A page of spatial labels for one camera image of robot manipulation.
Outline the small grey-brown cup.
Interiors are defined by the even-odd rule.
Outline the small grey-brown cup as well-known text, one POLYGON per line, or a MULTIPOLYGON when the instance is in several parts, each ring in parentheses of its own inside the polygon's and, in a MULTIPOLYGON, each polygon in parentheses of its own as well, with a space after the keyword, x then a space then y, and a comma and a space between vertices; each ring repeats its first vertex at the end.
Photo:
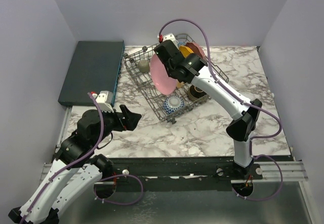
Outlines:
POLYGON ((147 59, 141 59, 138 62, 138 69, 141 73, 147 73, 150 71, 150 62, 147 59))

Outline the pink polka dot plate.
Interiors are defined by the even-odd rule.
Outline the pink polka dot plate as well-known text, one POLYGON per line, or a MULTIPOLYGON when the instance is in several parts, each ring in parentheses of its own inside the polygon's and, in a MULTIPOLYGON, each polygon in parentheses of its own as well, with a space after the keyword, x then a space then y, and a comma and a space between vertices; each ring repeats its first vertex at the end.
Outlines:
POLYGON ((206 60, 207 57, 200 45, 198 45, 195 42, 187 42, 185 46, 189 47, 196 55, 198 55, 200 58, 206 60))

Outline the tan orange round plate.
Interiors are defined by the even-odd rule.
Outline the tan orange round plate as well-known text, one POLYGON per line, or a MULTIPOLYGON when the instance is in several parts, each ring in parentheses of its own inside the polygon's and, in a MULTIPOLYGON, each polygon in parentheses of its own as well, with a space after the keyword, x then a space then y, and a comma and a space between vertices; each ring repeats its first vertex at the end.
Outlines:
POLYGON ((183 85, 184 85, 184 82, 177 82, 177 88, 182 88, 183 87, 183 85))

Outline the dark patterned bowl cream inside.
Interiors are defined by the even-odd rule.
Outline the dark patterned bowl cream inside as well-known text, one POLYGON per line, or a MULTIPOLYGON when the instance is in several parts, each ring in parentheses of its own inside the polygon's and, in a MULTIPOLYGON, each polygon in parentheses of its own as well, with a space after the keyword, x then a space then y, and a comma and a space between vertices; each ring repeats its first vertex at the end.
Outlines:
POLYGON ((188 98, 191 101, 196 101, 204 96, 206 96, 206 92, 204 92, 203 90, 201 90, 200 88, 191 85, 188 92, 187 92, 188 98))

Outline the red and blue patterned bowl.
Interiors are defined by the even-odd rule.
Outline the red and blue patterned bowl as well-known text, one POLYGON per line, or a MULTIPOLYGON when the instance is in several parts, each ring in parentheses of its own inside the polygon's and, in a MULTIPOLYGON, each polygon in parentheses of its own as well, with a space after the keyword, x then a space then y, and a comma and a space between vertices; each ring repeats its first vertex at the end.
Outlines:
POLYGON ((170 115, 184 107, 184 101, 178 96, 169 96, 163 103, 164 111, 170 115))

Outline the plain pink round plate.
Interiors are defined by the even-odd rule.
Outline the plain pink round plate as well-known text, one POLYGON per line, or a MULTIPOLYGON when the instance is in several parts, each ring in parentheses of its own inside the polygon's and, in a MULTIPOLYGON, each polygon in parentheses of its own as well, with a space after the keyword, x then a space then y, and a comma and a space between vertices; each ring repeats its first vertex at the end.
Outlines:
POLYGON ((170 95, 176 89, 177 80, 168 76, 164 65, 156 54, 150 60, 150 74, 154 86, 161 94, 170 95))

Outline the yellow plate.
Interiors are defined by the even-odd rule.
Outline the yellow plate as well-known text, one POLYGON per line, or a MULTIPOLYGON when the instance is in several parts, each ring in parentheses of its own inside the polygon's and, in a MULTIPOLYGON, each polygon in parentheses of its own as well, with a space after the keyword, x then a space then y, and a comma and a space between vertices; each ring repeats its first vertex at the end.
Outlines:
POLYGON ((179 51, 183 55, 184 58, 188 57, 190 54, 193 54, 193 50, 190 49, 188 46, 180 46, 179 51))

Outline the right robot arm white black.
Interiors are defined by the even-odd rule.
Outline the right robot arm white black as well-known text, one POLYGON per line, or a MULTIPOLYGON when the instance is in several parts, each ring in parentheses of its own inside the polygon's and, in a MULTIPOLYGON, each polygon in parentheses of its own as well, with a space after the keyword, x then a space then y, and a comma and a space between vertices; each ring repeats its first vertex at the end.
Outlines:
POLYGON ((251 174, 251 138, 260 113, 254 106, 262 106, 262 102, 258 99, 251 101, 220 77, 213 77, 207 60, 195 53, 185 57, 171 40, 157 45, 154 52, 168 76, 196 86, 228 112, 232 122, 227 126, 226 132, 234 143, 233 174, 238 179, 245 179, 251 174))

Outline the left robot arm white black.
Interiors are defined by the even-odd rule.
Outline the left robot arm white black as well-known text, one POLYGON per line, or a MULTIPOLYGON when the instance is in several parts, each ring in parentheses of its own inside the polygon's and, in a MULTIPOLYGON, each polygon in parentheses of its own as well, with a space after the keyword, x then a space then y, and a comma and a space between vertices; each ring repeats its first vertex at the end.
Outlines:
POLYGON ((8 216, 14 223, 58 223, 66 209, 95 182, 114 173, 113 163, 94 155, 98 144, 113 131, 133 131, 141 115, 120 105, 120 112, 87 110, 77 128, 62 141, 48 174, 32 197, 8 216))

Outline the blue mug white inside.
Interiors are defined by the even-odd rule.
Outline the blue mug white inside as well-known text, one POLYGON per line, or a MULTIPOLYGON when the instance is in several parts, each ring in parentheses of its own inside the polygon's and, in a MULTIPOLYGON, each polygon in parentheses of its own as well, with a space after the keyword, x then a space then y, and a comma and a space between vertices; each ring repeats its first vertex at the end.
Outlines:
POLYGON ((179 46, 185 46, 185 44, 186 44, 186 42, 184 42, 184 41, 178 41, 178 47, 179 46))

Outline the grey wire dish rack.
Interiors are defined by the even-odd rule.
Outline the grey wire dish rack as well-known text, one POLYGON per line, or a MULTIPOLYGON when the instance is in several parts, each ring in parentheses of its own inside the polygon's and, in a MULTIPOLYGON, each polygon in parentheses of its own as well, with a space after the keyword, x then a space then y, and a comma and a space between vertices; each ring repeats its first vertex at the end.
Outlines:
POLYGON ((139 69, 140 61, 146 60, 149 64, 153 61, 156 56, 154 48, 155 45, 144 46, 137 52, 124 53, 124 65, 138 91, 145 97, 157 118, 160 121, 174 124, 177 117, 192 111, 211 98, 193 89, 190 84, 182 84, 172 78, 168 78, 164 83, 166 86, 159 91, 152 80, 150 68, 146 72, 141 72, 139 69), (170 97, 180 99, 179 109, 167 109, 167 99, 170 97))

